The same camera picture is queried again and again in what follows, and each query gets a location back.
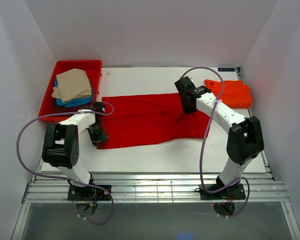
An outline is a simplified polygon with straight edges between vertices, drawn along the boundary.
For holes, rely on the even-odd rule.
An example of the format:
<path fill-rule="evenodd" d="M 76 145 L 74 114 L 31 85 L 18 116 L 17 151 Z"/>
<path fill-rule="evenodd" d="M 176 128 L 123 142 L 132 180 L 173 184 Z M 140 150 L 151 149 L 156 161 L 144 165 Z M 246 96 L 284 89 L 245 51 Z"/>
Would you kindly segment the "red t shirt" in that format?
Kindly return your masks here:
<path fill-rule="evenodd" d="M 108 96 L 102 126 L 108 135 L 100 149 L 156 145 L 175 139 L 202 139 L 209 115 L 184 113 L 178 93 Z"/>

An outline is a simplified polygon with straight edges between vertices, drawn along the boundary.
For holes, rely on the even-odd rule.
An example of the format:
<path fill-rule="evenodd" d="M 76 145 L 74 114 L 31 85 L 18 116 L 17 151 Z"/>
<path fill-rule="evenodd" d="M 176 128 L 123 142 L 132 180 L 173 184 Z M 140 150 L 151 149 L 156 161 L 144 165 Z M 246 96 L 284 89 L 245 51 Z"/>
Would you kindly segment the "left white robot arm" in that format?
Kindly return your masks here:
<path fill-rule="evenodd" d="M 108 135 L 99 113 L 105 114 L 106 108 L 89 107 L 66 120 L 48 124 L 43 142 L 42 160 L 65 174 L 74 192 L 85 200 L 96 195 L 96 187 L 92 175 L 80 163 L 79 135 L 87 131 L 93 146 L 106 146 Z"/>

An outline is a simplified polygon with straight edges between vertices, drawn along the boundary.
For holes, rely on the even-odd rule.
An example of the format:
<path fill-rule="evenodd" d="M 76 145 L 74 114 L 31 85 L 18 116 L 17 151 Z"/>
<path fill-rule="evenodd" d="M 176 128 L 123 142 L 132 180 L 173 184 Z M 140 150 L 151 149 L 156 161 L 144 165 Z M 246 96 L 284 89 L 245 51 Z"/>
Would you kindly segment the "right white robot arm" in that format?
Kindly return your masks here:
<path fill-rule="evenodd" d="M 203 172 L 203 153 L 211 122 L 215 121 L 227 133 L 228 160 L 225 167 L 218 175 L 216 184 L 206 188 L 201 183 L 207 194 L 217 194 L 220 198 L 227 199 L 234 193 L 233 185 L 240 181 L 249 163 L 265 148 L 260 120 L 255 116 L 245 117 L 232 110 L 205 86 L 188 85 L 178 87 L 177 90 L 184 113 L 200 111 L 209 115 L 200 152 L 200 173 Z"/>

